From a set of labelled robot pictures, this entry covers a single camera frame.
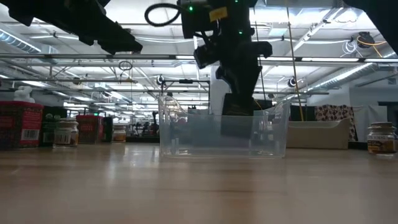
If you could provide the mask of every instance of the red cardboard box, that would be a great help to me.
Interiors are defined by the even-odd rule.
[[[0,101],[0,150],[37,147],[43,105],[23,101]]]
[[[78,115],[79,143],[97,144],[101,142],[103,135],[103,117],[94,115]]]

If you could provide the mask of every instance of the table surface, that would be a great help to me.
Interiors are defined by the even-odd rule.
[[[0,223],[397,223],[398,160],[159,161],[148,144],[0,152]]]

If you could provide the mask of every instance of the ceiling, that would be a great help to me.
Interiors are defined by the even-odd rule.
[[[107,16],[113,21],[117,21],[125,28],[130,28],[132,34],[137,37],[144,48],[142,54],[170,54],[170,55],[192,55],[195,47],[193,40],[184,40],[182,34],[181,20],[177,19],[173,25],[168,27],[154,28],[146,24],[144,19],[144,11],[148,6],[158,2],[175,3],[175,0],[155,1],[155,0],[112,0],[106,7]],[[347,47],[346,42],[352,36],[358,36],[358,32],[370,32],[376,42],[384,41],[383,36],[379,33],[373,23],[369,20],[366,13],[358,9],[341,9],[336,14],[328,17],[330,20],[320,29],[316,29],[317,24],[321,23],[331,9],[327,8],[291,8],[292,21],[292,39],[294,45],[305,37],[308,32],[314,30],[312,36],[304,42],[297,50],[294,51],[296,57],[375,57],[375,51],[370,49],[360,49],[352,54],[345,54]],[[173,17],[174,10],[158,9],[150,14],[150,18],[154,22],[167,21]],[[290,34],[287,29],[287,14],[284,7],[257,7],[251,10],[251,23],[256,28],[258,38],[260,40],[269,40],[273,46],[273,56],[290,56]],[[68,34],[50,24],[35,20],[30,26],[26,27],[8,16],[7,7],[0,5],[0,23],[5,25],[13,33],[20,35],[32,45],[50,45],[60,54],[106,54],[98,45],[88,46],[76,40],[74,35]],[[3,52],[23,53],[13,47],[7,46],[4,42],[0,42],[0,48]],[[379,46],[382,49],[388,49],[389,45]],[[31,60],[14,60],[18,63],[25,63],[27,66],[32,65]],[[59,62],[75,63],[72,60],[60,60]],[[162,74],[165,79],[192,79],[192,80],[209,80],[211,74],[211,66],[202,70],[198,70],[194,63],[183,63],[176,67],[170,67],[173,61],[154,61],[154,67],[144,66],[150,65],[151,60],[130,60],[133,65],[143,65],[139,68],[133,68],[125,71],[123,78],[130,76],[137,80],[138,84],[131,83],[106,83],[108,91],[115,90],[155,90],[159,88],[156,85],[156,78]],[[41,74],[49,74],[49,68],[43,66],[32,66]],[[54,67],[53,73],[59,72],[63,67]],[[298,65],[296,68],[298,80],[302,80],[300,87],[311,85],[317,80],[327,76],[331,72],[339,69],[337,66],[322,65],[314,63],[309,65]],[[109,67],[68,67],[66,72],[60,72],[57,78],[73,78],[81,77],[87,79],[105,79],[112,80],[115,76],[120,77],[123,73],[117,66]],[[294,69],[292,64],[288,65],[265,65],[264,73],[264,89],[265,91],[282,91],[288,90],[287,80],[293,77]],[[82,85],[74,85],[64,83],[68,88],[89,88],[87,83]],[[95,83],[90,83],[90,88],[94,88]],[[262,89],[261,79],[257,83],[256,89]],[[170,90],[203,90],[197,84],[182,85],[175,84]],[[126,98],[133,98],[134,101],[143,103],[156,102],[156,99],[147,93],[121,93]],[[207,93],[176,93],[174,97],[177,99],[203,100],[208,98]],[[254,95],[255,98],[262,98],[263,94]]]

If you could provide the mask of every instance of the spice jar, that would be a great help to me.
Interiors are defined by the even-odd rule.
[[[79,140],[79,123],[76,119],[63,118],[54,131],[54,147],[76,147]]]
[[[125,125],[114,125],[113,130],[114,142],[126,142],[127,134]]]
[[[397,152],[398,142],[392,123],[372,123],[368,135],[368,151],[373,154],[393,154]]]

